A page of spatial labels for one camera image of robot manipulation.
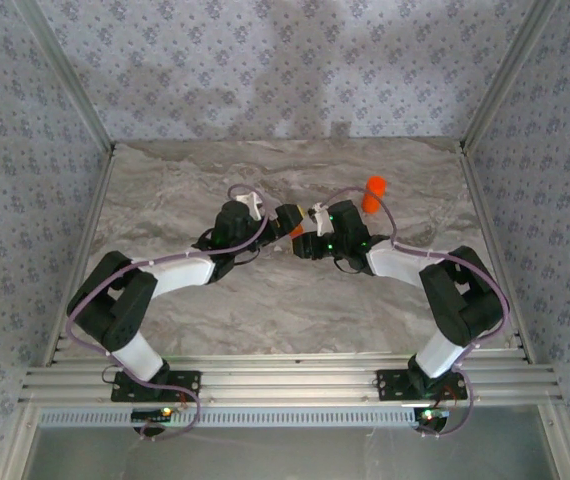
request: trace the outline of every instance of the patterned wallpaper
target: patterned wallpaper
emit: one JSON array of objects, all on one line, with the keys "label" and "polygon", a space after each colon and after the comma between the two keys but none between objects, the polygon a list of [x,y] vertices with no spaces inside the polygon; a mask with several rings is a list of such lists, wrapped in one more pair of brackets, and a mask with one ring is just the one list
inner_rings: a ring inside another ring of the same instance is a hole
[{"label": "patterned wallpaper", "polygon": [[0,0],[0,438],[51,332],[101,159],[14,4]]},{"label": "patterned wallpaper", "polygon": [[460,138],[531,0],[40,0],[110,136]]},{"label": "patterned wallpaper", "polygon": [[474,154],[529,333],[570,410],[570,1]]}]

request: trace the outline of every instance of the aluminum rail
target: aluminum rail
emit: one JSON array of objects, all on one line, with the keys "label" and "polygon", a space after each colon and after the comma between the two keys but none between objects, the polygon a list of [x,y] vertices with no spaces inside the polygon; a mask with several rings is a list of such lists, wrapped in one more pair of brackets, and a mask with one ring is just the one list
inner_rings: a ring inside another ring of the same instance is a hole
[{"label": "aluminum rail", "polygon": [[[550,365],[531,365],[509,350],[477,351],[465,362],[478,405],[556,403],[561,392]],[[207,407],[426,406],[425,401],[380,402],[380,369],[404,369],[407,356],[386,354],[248,355],[170,358],[174,370],[202,372],[200,398]],[[114,404],[101,374],[103,359],[57,362],[28,371],[20,402],[38,406]],[[105,372],[105,380],[115,369]],[[163,403],[136,404],[158,406]]]}]

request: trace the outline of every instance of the orange cup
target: orange cup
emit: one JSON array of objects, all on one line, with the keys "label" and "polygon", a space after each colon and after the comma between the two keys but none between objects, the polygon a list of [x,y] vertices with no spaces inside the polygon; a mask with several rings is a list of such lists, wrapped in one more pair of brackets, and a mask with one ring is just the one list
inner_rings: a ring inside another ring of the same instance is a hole
[{"label": "orange cup", "polygon": [[[385,195],[386,186],[387,182],[383,177],[369,177],[369,180],[367,180],[366,188],[382,199],[383,195]],[[363,203],[361,206],[363,207],[363,211],[365,213],[376,213],[378,209],[381,208],[381,204],[378,203],[378,200],[367,193],[363,195]]]}]

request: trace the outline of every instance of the aluminum frame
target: aluminum frame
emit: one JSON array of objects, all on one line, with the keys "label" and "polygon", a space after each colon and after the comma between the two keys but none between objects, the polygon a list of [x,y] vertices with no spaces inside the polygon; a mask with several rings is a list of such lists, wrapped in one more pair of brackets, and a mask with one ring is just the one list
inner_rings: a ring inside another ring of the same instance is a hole
[{"label": "aluminum frame", "polygon": [[[485,237],[497,281],[515,298],[514,288],[503,263],[500,246],[489,220],[487,205],[470,160],[461,155],[463,172]],[[80,285],[89,247],[98,223],[113,168],[110,156],[92,200],[79,252],[66,296]],[[56,330],[65,322],[64,306],[56,318]],[[554,463],[561,479],[570,479],[570,424],[553,367],[534,363],[531,342],[522,329],[522,315],[513,302],[513,325],[520,332],[522,346],[474,351],[465,362],[475,384],[475,399],[482,406],[538,405]],[[0,480],[22,478],[33,445],[36,426],[44,410],[72,407],[96,412],[114,406],[110,386],[102,384],[102,358],[56,358],[57,345],[66,339],[53,335],[43,364],[30,369],[20,395],[15,428],[0,455]],[[230,407],[328,407],[372,408],[427,406],[421,402],[378,401],[373,385],[374,371],[404,368],[407,356],[388,354],[250,355],[170,357],[173,368],[203,371],[201,398],[210,411]],[[137,404],[137,407],[160,404]]]},{"label": "aluminum frame", "polygon": [[36,0],[16,0],[14,3],[23,15],[25,23],[32,31],[50,66],[56,72],[61,85],[67,91],[70,101],[85,122],[90,135],[100,148],[105,152],[110,151],[111,140],[109,135],[38,2]]},{"label": "aluminum frame", "polygon": [[492,83],[485,92],[463,135],[465,153],[473,153],[478,146],[478,142],[492,123],[503,99],[508,95],[521,67],[536,46],[538,38],[559,3],[559,0],[535,0],[532,2],[509,50],[494,74]]}]

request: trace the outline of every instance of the black joint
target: black joint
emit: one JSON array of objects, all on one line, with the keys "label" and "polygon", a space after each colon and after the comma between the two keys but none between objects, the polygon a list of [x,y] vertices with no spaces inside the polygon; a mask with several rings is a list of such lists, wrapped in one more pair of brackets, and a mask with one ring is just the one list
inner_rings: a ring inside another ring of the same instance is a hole
[{"label": "black joint", "polygon": [[[69,302],[67,314],[106,278],[130,264],[131,260],[120,252],[106,254]],[[76,317],[76,324],[107,351],[120,350],[138,332],[156,283],[151,273],[139,269],[127,272],[89,302]],[[109,294],[110,288],[122,290],[118,299]]]},{"label": "black joint", "polygon": [[217,255],[216,258],[212,258],[212,260],[214,260],[214,271],[209,278],[209,282],[207,282],[208,285],[218,282],[234,268],[233,255]]},{"label": "black joint", "polygon": [[289,235],[303,221],[303,214],[298,205],[284,204],[276,207],[281,236]]},{"label": "black joint", "polygon": [[211,250],[243,243],[256,231],[255,222],[247,205],[236,200],[226,202],[216,216],[210,236]]},{"label": "black joint", "polygon": [[316,232],[303,233],[292,240],[294,255],[299,258],[320,260],[331,255],[330,234],[319,237]]},{"label": "black joint", "polygon": [[[158,369],[156,375],[154,375],[150,380],[149,383],[153,383],[155,385],[167,385],[167,380],[169,378],[169,363],[166,360],[163,360],[163,366]],[[161,390],[156,389],[156,392],[160,395]]]},{"label": "black joint", "polygon": [[[476,252],[459,247],[450,255],[461,258],[489,275]],[[500,300],[477,274],[443,260],[419,273],[441,333],[453,344],[466,347],[481,333],[492,329],[503,316]],[[466,288],[461,293],[457,285]]]},{"label": "black joint", "polygon": [[428,377],[423,372],[418,363],[416,363],[416,355],[413,355],[407,362],[407,376],[410,385],[421,397],[424,397],[438,380]]}]

